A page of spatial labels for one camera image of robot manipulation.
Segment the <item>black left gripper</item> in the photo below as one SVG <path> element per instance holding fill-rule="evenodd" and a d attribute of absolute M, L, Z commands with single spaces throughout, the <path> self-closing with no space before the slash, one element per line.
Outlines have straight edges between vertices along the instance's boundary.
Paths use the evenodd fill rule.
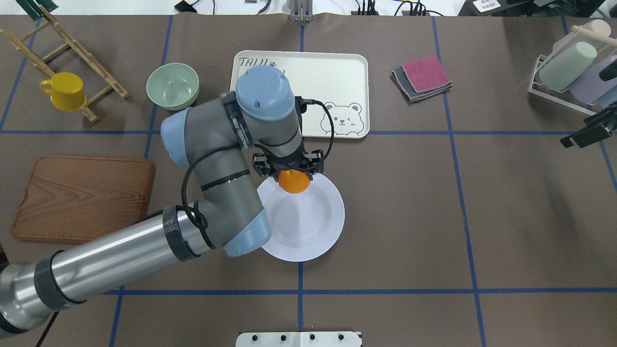
<path fill-rule="evenodd" d="M 305 173 L 309 180 L 323 172 L 325 154 L 320 150 L 306 152 L 300 148 L 286 157 L 277 157 L 273 152 L 263 148 L 262 153 L 253 154 L 253 169 L 259 176 L 269 176 L 275 180 L 283 171 Z"/>

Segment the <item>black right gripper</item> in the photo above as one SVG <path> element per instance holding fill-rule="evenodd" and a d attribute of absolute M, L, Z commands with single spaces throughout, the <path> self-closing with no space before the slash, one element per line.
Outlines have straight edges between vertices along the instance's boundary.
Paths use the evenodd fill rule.
<path fill-rule="evenodd" d="M 584 148 L 610 138 L 616 129 L 616 102 L 611 103 L 597 114 L 585 118 L 584 123 L 587 127 L 560 139 L 564 148 L 573 147 L 573 145 Z"/>

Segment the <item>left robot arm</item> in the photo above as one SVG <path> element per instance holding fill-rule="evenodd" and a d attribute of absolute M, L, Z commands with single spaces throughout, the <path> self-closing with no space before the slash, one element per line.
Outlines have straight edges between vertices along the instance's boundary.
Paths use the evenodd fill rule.
<path fill-rule="evenodd" d="M 187 171 L 181 204 L 120 231 L 1 271 L 1 337 L 33 330 L 49 316 L 209 250 L 229 257 L 262 247 L 272 228 L 243 151 L 256 147 L 253 168 L 277 178 L 286 170 L 321 174 L 329 151 L 306 152 L 301 114 L 318 100 L 295 96 L 271 66 L 250 68 L 233 91 L 188 107 L 161 123 L 170 158 Z"/>

